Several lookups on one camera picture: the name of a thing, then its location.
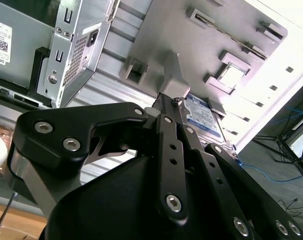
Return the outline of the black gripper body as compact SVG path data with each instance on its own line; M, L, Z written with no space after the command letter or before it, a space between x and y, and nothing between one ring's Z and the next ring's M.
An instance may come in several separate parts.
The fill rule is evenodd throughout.
M66 195L43 240L229 240L208 187L187 169L188 219L166 222L156 208L156 163L132 159Z

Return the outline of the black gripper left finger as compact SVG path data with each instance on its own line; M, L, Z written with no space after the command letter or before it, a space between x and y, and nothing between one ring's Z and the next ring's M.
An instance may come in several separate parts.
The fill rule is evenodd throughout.
M156 209L167 223L188 218L179 100L159 94L150 109L132 102L29 111L16 123L7 165L21 194L48 220L69 193L141 158L156 163Z

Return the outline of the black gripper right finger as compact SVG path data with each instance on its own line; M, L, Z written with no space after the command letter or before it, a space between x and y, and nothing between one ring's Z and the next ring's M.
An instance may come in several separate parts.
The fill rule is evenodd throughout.
M222 240L303 240L298 223L224 150L210 143L203 147L187 125L179 127L184 153L197 180L207 189L212 214L207 219L213 238Z

